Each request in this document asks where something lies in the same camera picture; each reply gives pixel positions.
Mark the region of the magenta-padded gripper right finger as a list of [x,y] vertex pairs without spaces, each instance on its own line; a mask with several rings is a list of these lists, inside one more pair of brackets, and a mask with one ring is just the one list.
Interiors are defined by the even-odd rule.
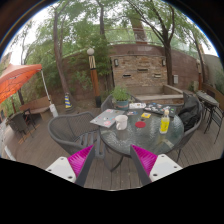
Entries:
[[182,169],[165,154],[155,155],[136,145],[130,146],[130,155],[143,186]]

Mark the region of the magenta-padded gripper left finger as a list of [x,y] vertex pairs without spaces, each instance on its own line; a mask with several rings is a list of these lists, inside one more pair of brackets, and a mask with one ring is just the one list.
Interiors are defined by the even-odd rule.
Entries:
[[94,157],[95,149],[90,145],[68,158],[59,157],[47,168],[47,171],[83,187]]

